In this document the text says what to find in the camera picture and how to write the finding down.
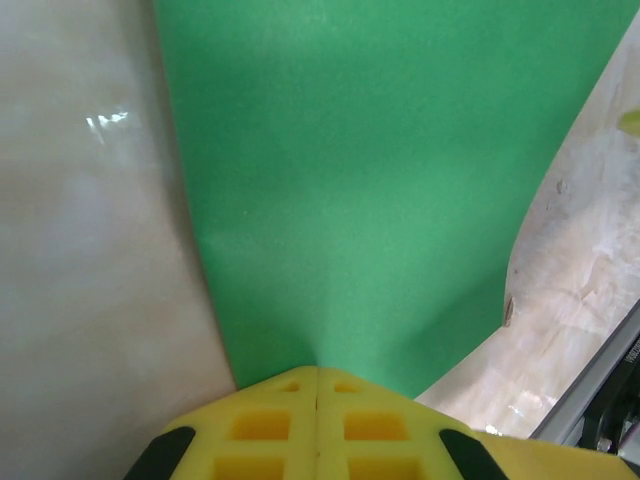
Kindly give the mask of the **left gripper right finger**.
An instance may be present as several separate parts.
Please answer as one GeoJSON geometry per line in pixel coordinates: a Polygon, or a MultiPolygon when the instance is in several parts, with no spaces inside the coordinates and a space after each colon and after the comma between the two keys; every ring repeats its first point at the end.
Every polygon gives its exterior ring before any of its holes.
{"type": "Polygon", "coordinates": [[[337,369],[317,410],[317,480],[631,480],[617,456],[475,431],[337,369]]]}

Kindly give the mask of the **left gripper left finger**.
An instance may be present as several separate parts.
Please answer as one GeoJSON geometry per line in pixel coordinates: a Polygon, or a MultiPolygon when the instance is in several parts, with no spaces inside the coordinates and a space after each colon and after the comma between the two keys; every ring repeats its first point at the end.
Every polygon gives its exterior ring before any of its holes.
{"type": "Polygon", "coordinates": [[[184,414],[123,480],[315,480],[318,369],[298,367],[184,414]]]}

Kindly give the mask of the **green square paper sheet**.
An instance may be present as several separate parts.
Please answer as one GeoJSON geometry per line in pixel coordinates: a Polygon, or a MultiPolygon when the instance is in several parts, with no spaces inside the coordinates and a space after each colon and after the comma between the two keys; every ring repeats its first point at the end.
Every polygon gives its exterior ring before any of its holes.
{"type": "Polygon", "coordinates": [[[415,397],[503,321],[536,190],[640,0],[153,0],[240,388],[415,397]]]}

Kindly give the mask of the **aluminium mounting rail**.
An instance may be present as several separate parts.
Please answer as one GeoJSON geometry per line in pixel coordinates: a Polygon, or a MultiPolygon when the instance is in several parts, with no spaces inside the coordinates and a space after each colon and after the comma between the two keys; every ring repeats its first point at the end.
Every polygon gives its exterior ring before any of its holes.
{"type": "Polygon", "coordinates": [[[638,430],[640,299],[530,437],[616,455],[638,430]]]}

